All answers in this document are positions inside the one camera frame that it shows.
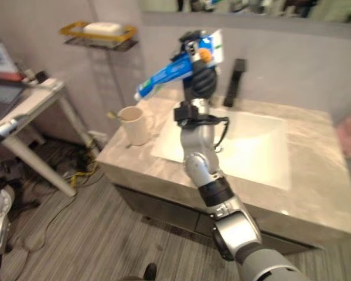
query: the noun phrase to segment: white desk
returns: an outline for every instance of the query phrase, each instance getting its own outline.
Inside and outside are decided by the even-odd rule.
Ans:
[[[30,88],[22,93],[22,98],[19,104],[2,120],[0,124],[11,120],[17,115],[26,114],[28,119],[18,128],[20,131],[33,119],[35,119],[41,112],[58,101],[65,115],[69,119],[75,131],[79,134],[85,144],[93,142],[93,139],[88,135],[86,128],[81,122],[80,118],[75,113],[74,109],[63,96],[64,84],[55,79],[48,79],[43,84],[36,88]],[[2,144],[8,148],[12,153],[21,158],[25,163],[32,167],[35,171],[41,174],[44,178],[50,181],[54,186],[59,188],[67,196],[74,196],[76,189],[73,189],[60,177],[52,168],[49,167],[39,156],[37,156],[31,149],[29,149],[16,135],[13,133],[8,136]],[[94,157],[97,157],[99,150],[95,147],[91,150]]]

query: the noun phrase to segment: laptop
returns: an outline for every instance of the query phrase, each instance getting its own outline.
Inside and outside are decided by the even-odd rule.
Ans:
[[[21,82],[22,79],[5,46],[0,42],[0,119],[19,101],[26,88]]]

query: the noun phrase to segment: toothpaste tube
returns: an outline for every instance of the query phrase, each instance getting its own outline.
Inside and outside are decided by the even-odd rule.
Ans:
[[[207,64],[213,67],[223,61],[221,30],[199,40],[199,49],[207,49],[212,54],[212,60]],[[160,88],[161,84],[172,80],[184,79],[192,75],[192,62],[187,53],[183,53],[176,61],[171,62],[151,78],[140,84],[135,94],[137,101],[148,99]]]

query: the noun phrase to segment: white sink basin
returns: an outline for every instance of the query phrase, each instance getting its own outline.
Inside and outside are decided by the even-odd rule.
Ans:
[[[225,174],[284,190],[290,189],[286,121],[270,116],[213,108],[210,113],[230,118],[229,131],[221,144],[223,150],[217,154]],[[216,126],[215,143],[219,140],[223,128],[223,124]],[[180,127],[173,120],[172,112],[151,154],[183,162]]]

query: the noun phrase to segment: faucet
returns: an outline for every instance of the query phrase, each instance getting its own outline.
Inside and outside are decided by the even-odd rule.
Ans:
[[[223,101],[224,107],[233,107],[234,99],[238,97],[238,87],[241,75],[246,72],[246,60],[235,59],[230,85],[227,89],[226,98]]]

